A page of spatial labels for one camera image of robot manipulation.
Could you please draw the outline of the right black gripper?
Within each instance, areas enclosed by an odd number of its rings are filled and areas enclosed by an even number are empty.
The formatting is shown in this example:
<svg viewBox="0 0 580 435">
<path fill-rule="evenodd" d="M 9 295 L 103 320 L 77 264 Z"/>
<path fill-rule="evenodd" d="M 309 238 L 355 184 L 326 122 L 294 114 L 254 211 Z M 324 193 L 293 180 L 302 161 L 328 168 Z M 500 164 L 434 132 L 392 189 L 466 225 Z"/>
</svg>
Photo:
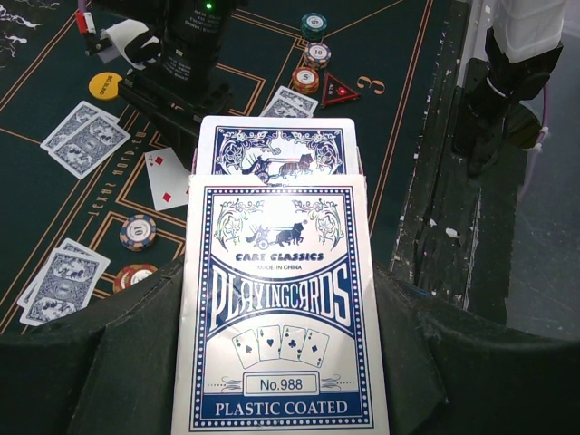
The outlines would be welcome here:
<svg viewBox="0 0 580 435">
<path fill-rule="evenodd" d="M 125 53 L 141 63 L 121 81 L 120 96 L 145 116 L 192 167 L 200 125 L 224 114 L 230 86 L 215 75 L 223 33 L 234 1 L 99 1 L 105 11 L 144 23 L 147 30 Z"/>
</svg>

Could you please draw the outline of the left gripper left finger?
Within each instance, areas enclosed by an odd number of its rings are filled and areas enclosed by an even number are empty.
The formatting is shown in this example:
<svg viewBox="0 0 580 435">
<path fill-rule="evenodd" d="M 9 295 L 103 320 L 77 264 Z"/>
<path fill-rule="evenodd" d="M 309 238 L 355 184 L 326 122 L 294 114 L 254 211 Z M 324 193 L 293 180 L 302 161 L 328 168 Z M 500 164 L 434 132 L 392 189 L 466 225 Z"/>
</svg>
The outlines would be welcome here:
<svg viewBox="0 0 580 435">
<path fill-rule="evenodd" d="M 168 434 L 184 259 L 25 334 L 1 337 L 4 434 Z"/>
</svg>

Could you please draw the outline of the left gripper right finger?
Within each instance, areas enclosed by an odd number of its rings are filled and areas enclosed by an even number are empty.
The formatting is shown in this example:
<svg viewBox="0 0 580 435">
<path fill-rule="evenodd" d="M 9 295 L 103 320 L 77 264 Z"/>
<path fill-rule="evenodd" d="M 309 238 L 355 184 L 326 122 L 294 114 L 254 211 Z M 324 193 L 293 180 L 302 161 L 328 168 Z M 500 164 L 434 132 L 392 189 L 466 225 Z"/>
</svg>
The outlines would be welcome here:
<svg viewBox="0 0 580 435">
<path fill-rule="evenodd" d="M 576 434 L 579 343 L 463 311 L 373 266 L 393 434 Z"/>
</svg>

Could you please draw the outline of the blue card leaving deck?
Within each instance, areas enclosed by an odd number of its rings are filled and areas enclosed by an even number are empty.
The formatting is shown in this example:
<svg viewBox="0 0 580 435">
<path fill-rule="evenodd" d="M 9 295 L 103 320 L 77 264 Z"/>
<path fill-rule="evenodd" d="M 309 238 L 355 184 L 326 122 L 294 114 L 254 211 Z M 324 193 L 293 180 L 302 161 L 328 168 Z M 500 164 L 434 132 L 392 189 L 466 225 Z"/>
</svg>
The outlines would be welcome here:
<svg viewBox="0 0 580 435">
<path fill-rule="evenodd" d="M 250 175 L 265 183 L 303 175 L 357 174 L 354 122 L 207 116 L 201 123 L 194 172 Z"/>
</svg>

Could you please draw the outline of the yellow big blind button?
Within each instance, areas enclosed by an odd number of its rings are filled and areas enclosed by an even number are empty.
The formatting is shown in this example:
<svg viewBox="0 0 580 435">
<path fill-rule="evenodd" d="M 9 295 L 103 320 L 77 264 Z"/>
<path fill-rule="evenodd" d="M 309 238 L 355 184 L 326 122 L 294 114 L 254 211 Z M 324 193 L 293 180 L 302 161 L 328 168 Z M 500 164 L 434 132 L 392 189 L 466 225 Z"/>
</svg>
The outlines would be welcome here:
<svg viewBox="0 0 580 435">
<path fill-rule="evenodd" d="M 111 101 L 119 96 L 122 77 L 116 72 L 100 72 L 89 81 L 88 90 L 92 97 L 100 101 Z"/>
</svg>

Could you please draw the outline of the four of diamonds card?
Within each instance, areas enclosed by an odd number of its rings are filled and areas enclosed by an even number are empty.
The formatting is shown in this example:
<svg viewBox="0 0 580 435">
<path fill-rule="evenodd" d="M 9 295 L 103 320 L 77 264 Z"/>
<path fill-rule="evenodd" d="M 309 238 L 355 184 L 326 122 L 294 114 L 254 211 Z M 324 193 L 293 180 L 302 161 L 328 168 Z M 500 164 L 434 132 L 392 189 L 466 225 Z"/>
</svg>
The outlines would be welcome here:
<svg viewBox="0 0 580 435">
<path fill-rule="evenodd" d="M 172 148 L 144 154 L 156 211 L 184 206 L 189 199 L 189 171 Z"/>
</svg>

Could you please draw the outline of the orange chips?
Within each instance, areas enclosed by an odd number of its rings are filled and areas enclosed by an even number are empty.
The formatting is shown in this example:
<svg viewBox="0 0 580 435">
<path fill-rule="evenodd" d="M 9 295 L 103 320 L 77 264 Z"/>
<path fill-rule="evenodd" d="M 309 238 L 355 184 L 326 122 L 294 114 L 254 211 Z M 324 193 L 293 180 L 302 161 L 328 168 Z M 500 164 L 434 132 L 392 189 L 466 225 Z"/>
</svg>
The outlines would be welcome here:
<svg viewBox="0 0 580 435">
<path fill-rule="evenodd" d="M 134 264 L 125 266 L 114 278 L 113 293 L 137 284 L 139 281 L 147 278 L 158 271 L 158 268 L 149 264 Z"/>
<path fill-rule="evenodd" d="M 292 87 L 302 94 L 313 94 L 319 88 L 320 78 L 316 70 L 310 67 L 298 67 L 292 74 Z"/>
</svg>

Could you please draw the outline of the peach chips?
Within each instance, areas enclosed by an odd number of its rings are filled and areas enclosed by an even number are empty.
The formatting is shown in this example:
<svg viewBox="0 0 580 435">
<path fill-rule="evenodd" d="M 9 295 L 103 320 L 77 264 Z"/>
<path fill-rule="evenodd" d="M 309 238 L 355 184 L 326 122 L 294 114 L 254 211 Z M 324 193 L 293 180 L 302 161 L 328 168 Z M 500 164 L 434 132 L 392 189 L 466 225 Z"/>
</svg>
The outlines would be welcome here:
<svg viewBox="0 0 580 435">
<path fill-rule="evenodd" d="M 153 244 L 157 235 L 155 220 L 149 215 L 128 217 L 122 224 L 119 238 L 121 244 L 131 251 L 141 251 Z"/>
<path fill-rule="evenodd" d="M 304 65 L 312 69 L 325 69 L 331 58 L 332 51 L 324 43 L 309 43 L 304 49 Z"/>
</svg>

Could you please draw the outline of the green chips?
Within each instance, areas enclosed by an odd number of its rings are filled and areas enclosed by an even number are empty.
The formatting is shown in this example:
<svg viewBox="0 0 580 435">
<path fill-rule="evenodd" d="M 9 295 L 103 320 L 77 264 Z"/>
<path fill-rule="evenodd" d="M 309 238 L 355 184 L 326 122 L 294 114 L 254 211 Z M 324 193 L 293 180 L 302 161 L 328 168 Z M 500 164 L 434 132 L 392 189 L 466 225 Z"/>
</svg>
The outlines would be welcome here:
<svg viewBox="0 0 580 435">
<path fill-rule="evenodd" d="M 301 33 L 309 42 L 319 42 L 325 36 L 327 19 L 315 12 L 307 13 L 301 18 Z"/>
</svg>

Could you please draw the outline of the red triangular all-in marker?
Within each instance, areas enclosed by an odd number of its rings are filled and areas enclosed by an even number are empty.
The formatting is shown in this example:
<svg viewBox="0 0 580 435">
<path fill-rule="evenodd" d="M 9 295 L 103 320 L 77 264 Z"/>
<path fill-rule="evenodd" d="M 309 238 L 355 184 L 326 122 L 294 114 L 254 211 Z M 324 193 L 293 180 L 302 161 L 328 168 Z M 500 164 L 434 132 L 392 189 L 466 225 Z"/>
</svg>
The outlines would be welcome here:
<svg viewBox="0 0 580 435">
<path fill-rule="evenodd" d="M 360 98 L 360 93 L 344 84 L 331 73 L 327 72 L 324 75 L 324 87 L 322 93 L 323 106 L 356 101 Z"/>
</svg>

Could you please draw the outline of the blue white card deck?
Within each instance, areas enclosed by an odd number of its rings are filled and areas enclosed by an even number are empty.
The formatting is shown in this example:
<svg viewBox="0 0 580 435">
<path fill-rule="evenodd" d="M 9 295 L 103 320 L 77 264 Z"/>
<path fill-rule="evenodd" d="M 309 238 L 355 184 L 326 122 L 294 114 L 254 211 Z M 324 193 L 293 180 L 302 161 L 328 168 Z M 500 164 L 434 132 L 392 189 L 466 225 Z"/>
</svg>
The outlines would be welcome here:
<svg viewBox="0 0 580 435">
<path fill-rule="evenodd" d="M 386 434 L 361 175 L 193 175 L 175 434 Z"/>
</svg>

